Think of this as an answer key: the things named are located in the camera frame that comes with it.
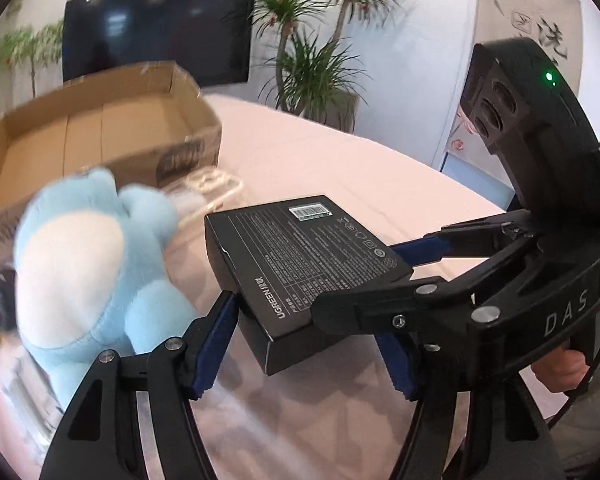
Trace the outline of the person right hand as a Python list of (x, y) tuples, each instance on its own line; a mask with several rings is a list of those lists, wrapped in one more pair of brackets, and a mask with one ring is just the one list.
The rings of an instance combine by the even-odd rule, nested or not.
[(551, 393), (564, 393), (580, 385), (590, 367), (582, 352), (558, 347), (531, 365), (536, 379)]

